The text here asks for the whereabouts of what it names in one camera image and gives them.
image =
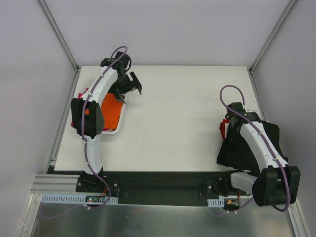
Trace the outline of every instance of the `red cloth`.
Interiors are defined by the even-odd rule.
[[[221,131],[223,141],[226,138],[228,126],[229,126],[229,120],[228,119],[223,119],[223,121],[219,125],[219,130]]]
[[[107,93],[101,105],[101,111],[105,121],[103,131],[117,129],[122,106],[123,102],[117,101],[113,94]]]

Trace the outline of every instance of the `gray wall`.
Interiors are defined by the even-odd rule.
[[[0,3],[0,236],[43,172],[74,71],[35,0]]]
[[[254,62],[288,0],[46,0],[79,65],[126,44],[135,65]]]
[[[284,154],[302,172],[298,198],[312,236],[316,236],[315,12],[315,0],[300,0],[255,71],[267,119],[279,124]]]

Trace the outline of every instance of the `cable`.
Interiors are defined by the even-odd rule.
[[[231,109],[230,107],[228,107],[225,102],[223,101],[223,97],[222,97],[222,93],[223,93],[223,90],[227,87],[233,87],[235,89],[237,89],[240,94],[241,94],[241,97],[242,97],[242,103],[243,105],[245,105],[245,100],[244,100],[244,96],[243,96],[243,93],[242,91],[235,85],[225,85],[221,91],[219,92],[219,98],[222,102],[222,104],[226,107],[226,109],[228,109],[229,111],[231,111],[232,113],[234,113],[235,115],[241,117],[242,119],[244,119],[245,121],[247,121],[247,123],[249,123],[257,132],[258,132],[258,135],[260,135],[260,137],[262,138],[262,140],[264,141],[264,143],[266,144],[269,152],[271,153],[272,157],[274,158],[273,160],[277,163],[277,165],[279,166],[280,170],[281,170],[281,173],[282,173],[282,176],[283,176],[283,180],[284,180],[284,184],[285,184],[285,192],[286,192],[286,205],[285,205],[285,208],[284,209],[280,209],[276,206],[273,206],[276,210],[278,211],[281,211],[281,212],[285,212],[287,211],[287,209],[289,208],[290,206],[290,189],[289,189],[289,186],[288,186],[288,181],[287,181],[287,178],[286,178],[286,174],[285,174],[285,171],[284,171],[284,168],[282,167],[282,164],[281,162],[277,159],[277,156],[275,155],[275,153],[273,152],[268,140],[266,139],[266,137],[263,135],[263,133],[260,131],[259,128],[257,128],[257,126],[252,122],[250,121],[248,118],[246,118],[244,115],[238,113],[237,111]]]
[[[238,190],[237,198],[236,198],[236,199],[233,199],[233,200],[231,200],[231,201],[236,201],[236,200],[238,200],[238,203],[239,203],[240,195],[241,195],[240,190]]]
[[[87,155],[87,139],[84,137],[84,117],[85,117],[85,108],[86,105],[94,91],[94,89],[96,88],[96,86],[98,85],[98,83],[101,81],[101,79],[103,78],[103,76],[105,75],[105,73],[107,73],[107,71],[116,63],[118,62],[127,52],[127,47],[126,46],[121,46],[118,47],[116,50],[114,50],[114,52],[111,55],[111,58],[113,57],[113,55],[121,48],[125,48],[125,51],[116,59],[113,61],[113,63],[111,63],[102,73],[102,75],[98,78],[98,80],[96,81],[96,83],[93,85],[92,89],[90,90],[90,94],[87,96],[84,104],[83,104],[83,108],[82,108],[82,114],[81,114],[81,138],[82,140],[85,142],[84,144],[84,158],[85,158],[85,162],[87,163],[88,168],[91,170],[91,172],[99,179],[101,180],[101,182],[104,183],[104,185],[107,187],[108,191],[109,191],[109,196],[108,198],[99,206],[96,207],[92,207],[90,206],[88,209],[99,209],[101,207],[103,207],[111,198],[111,190],[109,185],[107,184],[107,182],[105,182],[105,180],[103,178],[101,178],[91,167],[89,159],[88,159],[88,155]]]
[[[127,52],[127,47],[126,47],[126,46],[121,46],[121,47],[118,47],[116,50],[114,50],[114,52],[112,53],[112,55],[114,55],[114,54],[115,54],[119,49],[121,49],[121,48],[125,48],[125,51],[123,52],[123,54],[122,54],[120,57],[118,57],[113,63],[111,63],[111,64],[104,70],[104,72],[102,73],[102,75],[98,78],[97,82],[93,85],[93,87],[92,87],[92,89],[91,89],[91,91],[90,91],[91,94],[92,94],[92,92],[94,91],[94,89],[95,89],[95,87],[97,86],[97,84],[98,84],[98,83],[100,82],[100,80],[103,78],[104,74],[105,74],[118,60],[120,60],[120,59],[126,54],[126,52]],[[91,97],[91,94],[88,95],[86,101],[85,101],[84,104],[83,104],[82,116],[81,116],[81,138],[82,138],[82,140],[84,140],[85,142],[87,142],[87,139],[84,137],[84,112],[85,112],[85,108],[86,108],[86,105],[87,105],[87,103],[88,103],[88,100],[89,100],[90,97]],[[88,209],[98,209],[98,208],[104,206],[104,205],[110,200],[110,198],[111,198],[111,190],[110,190],[110,187],[109,187],[109,185],[107,184],[107,182],[105,182],[105,180],[102,179],[102,178],[101,178],[97,173],[95,173],[94,170],[92,169],[92,167],[91,167],[91,165],[90,165],[90,163],[89,163],[88,156],[87,156],[87,143],[85,143],[85,145],[84,145],[84,158],[85,158],[85,161],[87,162],[87,166],[89,167],[89,169],[91,170],[91,172],[92,172],[98,179],[100,179],[100,180],[104,183],[104,185],[105,185],[105,192],[106,192],[106,190],[109,190],[109,197],[105,200],[105,202],[103,202],[101,205],[99,205],[99,206],[97,206],[97,207],[93,207],[93,206],[89,206],[89,207],[88,207]],[[75,206],[73,206],[72,208],[70,208],[70,209],[68,209],[68,210],[66,210],[66,211],[64,211],[64,212],[62,212],[62,213],[59,213],[59,214],[57,214],[57,215],[55,215],[55,216],[49,216],[49,217],[47,217],[47,216],[44,216],[44,215],[42,214],[42,212],[41,212],[42,206],[40,205],[40,206],[39,206],[38,215],[39,215],[39,217],[41,217],[41,218],[43,218],[43,219],[51,220],[51,219],[58,218],[58,217],[60,217],[60,216],[62,216],[62,215],[64,215],[64,214],[66,214],[66,213],[68,213],[68,212],[70,212],[70,211],[72,211],[72,210],[74,210],[74,209],[77,209],[78,207],[84,207],[84,206],[87,206],[87,205],[86,205],[86,204],[85,204],[85,205],[78,204],[78,205],[75,205]]]
[[[216,194],[218,194],[218,195],[221,195],[221,196],[224,196],[224,197],[228,197],[228,196],[229,196],[229,194],[224,194],[224,193],[221,193],[221,192],[219,192],[218,190],[216,190],[216,187],[213,187],[213,188],[212,188],[212,191],[213,191],[214,193],[216,193]]]
[[[105,196],[105,194],[106,194],[106,192],[107,192],[107,187],[106,186],[104,186],[104,191],[103,191],[103,193],[101,193],[100,195],[99,195],[99,199],[100,198],[104,198],[104,196]]]
[[[239,212],[240,210],[244,209],[246,206],[248,206],[248,205],[251,203],[252,200],[253,200],[253,197],[252,197],[248,202],[246,202],[245,205],[241,206],[240,208],[238,208],[238,209],[235,210],[235,211],[226,211],[226,212],[223,212],[223,213],[221,213],[221,214],[219,214],[219,215],[215,215],[215,214],[213,214],[212,212],[210,212],[210,214],[211,214],[212,216],[214,216],[214,217],[221,217],[221,216],[224,216],[224,215],[230,214],[230,213],[235,213],[235,214],[237,214],[237,211]]]

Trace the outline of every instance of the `white table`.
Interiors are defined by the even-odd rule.
[[[96,77],[98,66],[84,66],[75,91]],[[101,159],[106,171],[225,171],[216,164],[222,144],[219,124],[226,109],[219,91],[226,84],[244,93],[247,109],[258,105],[246,67],[133,66],[143,94],[129,93],[120,131],[102,135]],[[227,88],[227,104],[241,101]],[[80,136],[71,127],[71,113],[62,138],[56,171],[81,171]]]

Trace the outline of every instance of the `aluminum frame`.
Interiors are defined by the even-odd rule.
[[[256,57],[252,67],[249,70],[249,78],[250,78],[250,81],[255,93],[255,97],[259,106],[259,110],[263,119],[265,119],[265,113],[264,113],[260,96],[258,94],[258,90],[255,84],[255,79],[253,78],[253,73],[258,67],[258,65],[260,64],[264,54],[269,50],[269,46],[271,45],[271,43],[273,42],[273,39],[276,37],[276,35],[280,31],[282,25],[285,23],[291,11],[294,9],[294,6],[296,5],[297,1],[298,0],[290,0],[288,2],[287,6],[285,7],[284,11],[279,17],[276,25],[272,29],[270,35],[268,36],[258,56]],[[57,23],[54,20],[54,17],[52,13],[50,12],[46,1],[37,0],[37,2],[39,3],[45,17],[50,23],[52,30],[54,31],[72,67],[75,70],[75,75],[73,77],[69,95],[67,97],[65,107],[63,108],[63,112],[60,117],[60,125],[57,128],[53,145],[50,151],[49,160],[46,166],[46,171],[47,171],[49,166],[54,165],[54,163],[56,162],[57,154],[58,154],[60,143],[61,143],[61,138],[62,138],[66,121],[67,121],[70,101],[71,101],[71,98],[73,97],[73,94],[77,85],[77,81],[79,78],[80,67],[77,65],[75,58],[73,57],[66,41],[64,40],[62,33],[60,32],[57,26]],[[31,189],[30,201],[28,202],[27,208],[25,210],[25,215],[23,216],[22,221],[20,222],[19,229],[16,235],[20,237],[29,237],[31,235],[42,194],[55,194],[55,193],[77,194],[75,191],[77,178],[78,178],[78,175],[47,175],[47,174],[37,175],[35,177],[35,181]],[[290,206],[289,215],[290,215],[290,219],[291,219],[296,236],[298,237],[311,236],[306,226],[304,216],[302,215],[298,200],[295,204]]]

